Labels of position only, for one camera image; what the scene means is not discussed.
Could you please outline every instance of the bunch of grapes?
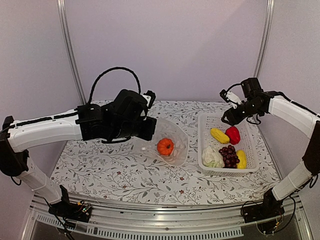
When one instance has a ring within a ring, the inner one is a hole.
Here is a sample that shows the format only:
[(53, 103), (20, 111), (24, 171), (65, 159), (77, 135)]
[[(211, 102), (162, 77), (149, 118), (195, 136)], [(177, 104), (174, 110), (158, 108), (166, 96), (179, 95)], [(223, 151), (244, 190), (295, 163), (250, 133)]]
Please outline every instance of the bunch of grapes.
[(240, 160), (236, 154), (236, 149), (234, 146), (232, 145), (229, 145), (228, 147), (224, 146), (219, 150), (219, 153), (223, 157), (224, 168), (227, 168), (227, 169), (237, 168), (237, 164), (240, 162)]

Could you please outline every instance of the white vegetable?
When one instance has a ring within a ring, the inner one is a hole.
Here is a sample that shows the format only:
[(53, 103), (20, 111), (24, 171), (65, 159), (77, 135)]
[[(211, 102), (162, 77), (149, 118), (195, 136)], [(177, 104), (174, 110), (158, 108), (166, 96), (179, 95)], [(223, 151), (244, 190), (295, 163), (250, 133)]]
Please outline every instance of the white vegetable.
[(208, 146), (202, 152), (203, 165), (210, 168), (223, 168), (225, 166), (223, 157), (213, 147)]

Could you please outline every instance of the red vegetable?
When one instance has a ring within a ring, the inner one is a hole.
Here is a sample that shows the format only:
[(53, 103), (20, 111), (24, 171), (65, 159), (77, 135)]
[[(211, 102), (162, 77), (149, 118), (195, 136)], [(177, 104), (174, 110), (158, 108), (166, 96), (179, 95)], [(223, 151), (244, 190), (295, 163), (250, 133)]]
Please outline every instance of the red vegetable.
[(239, 130), (235, 126), (229, 127), (225, 131), (225, 135), (230, 138), (230, 143), (233, 145), (238, 144), (241, 140)]

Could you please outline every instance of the white basket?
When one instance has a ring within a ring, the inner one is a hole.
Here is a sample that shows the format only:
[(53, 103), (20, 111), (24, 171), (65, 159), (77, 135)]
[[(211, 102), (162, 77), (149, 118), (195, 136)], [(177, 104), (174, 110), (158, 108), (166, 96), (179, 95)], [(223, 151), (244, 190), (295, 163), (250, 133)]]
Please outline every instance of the white basket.
[(250, 172), (256, 172), (259, 169), (256, 145), (252, 138), (249, 124), (246, 121), (242, 121), (236, 126), (240, 132), (241, 141), (234, 145), (236, 151), (243, 150), (245, 152), (246, 169), (207, 167), (203, 165), (202, 153), (206, 147), (212, 146), (213, 148), (219, 150), (223, 147), (227, 147), (230, 144), (222, 144), (218, 142), (211, 136), (210, 129), (217, 128), (222, 132), (225, 132), (229, 127), (230, 126), (228, 124), (221, 121), (220, 114), (202, 113), (198, 116), (198, 163), (203, 174), (237, 177), (243, 176)]

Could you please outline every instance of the floral pattern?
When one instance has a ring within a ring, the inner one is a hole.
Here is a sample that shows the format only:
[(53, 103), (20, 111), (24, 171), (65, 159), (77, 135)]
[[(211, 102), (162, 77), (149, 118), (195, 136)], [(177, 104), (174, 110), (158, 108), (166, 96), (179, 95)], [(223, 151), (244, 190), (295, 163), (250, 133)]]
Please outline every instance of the floral pattern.
[(154, 103), (150, 116), (170, 120), (189, 136), (188, 157), (180, 167), (134, 153), (135, 139), (119, 144), (103, 144), (101, 139), (68, 141), (51, 179), (73, 193), (135, 203), (211, 205), (260, 200), (279, 176), (257, 126), (250, 125), (259, 157), (258, 171), (223, 177), (204, 175), (199, 169), (198, 115), (222, 115), (228, 108), (220, 102)]

